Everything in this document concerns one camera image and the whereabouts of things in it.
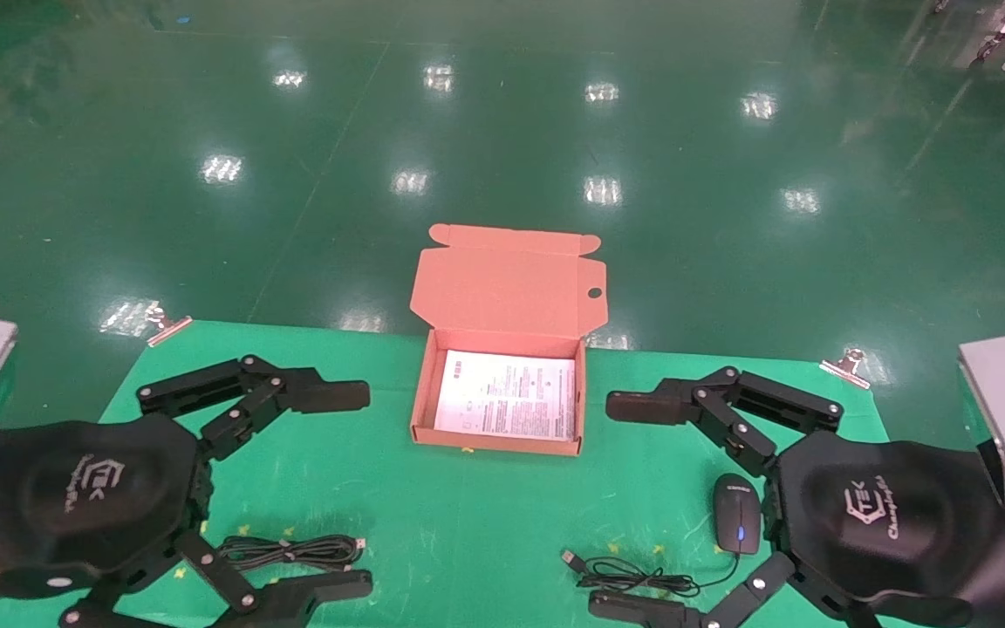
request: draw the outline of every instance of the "computer mouse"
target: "computer mouse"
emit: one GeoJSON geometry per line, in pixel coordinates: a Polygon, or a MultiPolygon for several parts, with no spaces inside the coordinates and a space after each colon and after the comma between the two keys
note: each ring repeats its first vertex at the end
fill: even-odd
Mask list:
{"type": "Polygon", "coordinates": [[[763,505],[746,477],[724,473],[713,489],[716,545],[736,554],[758,553],[763,533],[763,505]]]}

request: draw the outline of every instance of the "green mat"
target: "green mat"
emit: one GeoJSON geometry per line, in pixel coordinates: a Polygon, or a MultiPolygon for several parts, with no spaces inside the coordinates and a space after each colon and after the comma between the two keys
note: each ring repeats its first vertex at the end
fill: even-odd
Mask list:
{"type": "MultiPolygon", "coordinates": [[[[316,366],[327,379],[371,383],[360,413],[286,414],[246,448],[215,465],[215,496],[206,537],[228,534],[308,539],[344,533],[367,538],[359,568],[374,572],[371,597],[324,605],[313,625],[569,628],[612,625],[587,612],[587,591],[559,556],[617,553],[645,567],[706,581],[731,567],[711,529],[711,489],[737,472],[689,426],[635,426],[606,418],[607,391],[650,390],[663,377],[697,378],[726,365],[754,371],[845,408],[841,434],[884,441],[872,396],[802,362],[707,355],[592,350],[584,450],[579,458],[479,452],[414,445],[408,433],[424,339],[339,331],[197,322],[145,351],[103,422],[139,416],[135,390],[211,363],[256,354],[282,367],[316,366]]],[[[218,409],[193,414],[199,429],[218,409]]],[[[779,445],[794,434],[757,421],[779,445]]],[[[767,556],[745,558],[745,577],[767,556]]],[[[305,572],[252,572],[256,585],[305,572]]],[[[711,609],[734,582],[706,589],[695,604],[711,609]]],[[[0,628],[52,627],[81,593],[30,603],[0,601],[0,628]]],[[[223,604],[192,570],[179,567],[119,611],[201,628],[223,604]]],[[[750,628],[839,625],[785,588],[750,628]]]]}

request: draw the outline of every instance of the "box lid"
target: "box lid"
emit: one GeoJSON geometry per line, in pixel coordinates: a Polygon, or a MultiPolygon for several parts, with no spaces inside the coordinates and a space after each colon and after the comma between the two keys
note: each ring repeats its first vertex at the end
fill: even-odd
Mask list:
{"type": "Polygon", "coordinates": [[[596,235],[433,225],[410,308],[438,330],[578,339],[607,323],[596,235]]]}

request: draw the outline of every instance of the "black cable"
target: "black cable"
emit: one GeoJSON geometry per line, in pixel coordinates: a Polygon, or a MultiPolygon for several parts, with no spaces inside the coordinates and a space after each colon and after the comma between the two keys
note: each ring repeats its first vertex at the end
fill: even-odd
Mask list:
{"type": "Polygon", "coordinates": [[[680,575],[680,573],[669,573],[666,575],[665,569],[658,568],[653,572],[643,572],[636,565],[619,557],[599,557],[585,561],[571,552],[562,554],[561,558],[574,572],[581,578],[576,582],[576,587],[598,588],[611,590],[611,592],[629,592],[631,589],[647,587],[659,589],[661,592],[673,593],[681,598],[694,598],[700,595],[700,590],[706,587],[722,584],[731,580],[739,568],[739,554],[735,554],[735,562],[731,564],[731,571],[727,576],[713,582],[698,584],[691,576],[680,575]]]}
{"type": "Polygon", "coordinates": [[[324,572],[347,572],[363,556],[367,542],[344,534],[312,541],[266,541],[256,537],[227,537],[219,554],[239,572],[274,564],[299,564],[324,572]]]}

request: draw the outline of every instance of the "open cardboard box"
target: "open cardboard box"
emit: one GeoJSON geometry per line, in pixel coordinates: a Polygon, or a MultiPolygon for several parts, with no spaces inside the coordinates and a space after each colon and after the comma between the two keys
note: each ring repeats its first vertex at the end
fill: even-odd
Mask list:
{"type": "Polygon", "coordinates": [[[410,308],[432,326],[413,399],[414,442],[578,456],[584,436],[584,335],[607,323],[607,270],[586,259],[595,235],[433,225],[444,245],[421,251],[410,308]],[[447,350],[576,361],[570,441],[444,432],[434,428],[447,350]]]}

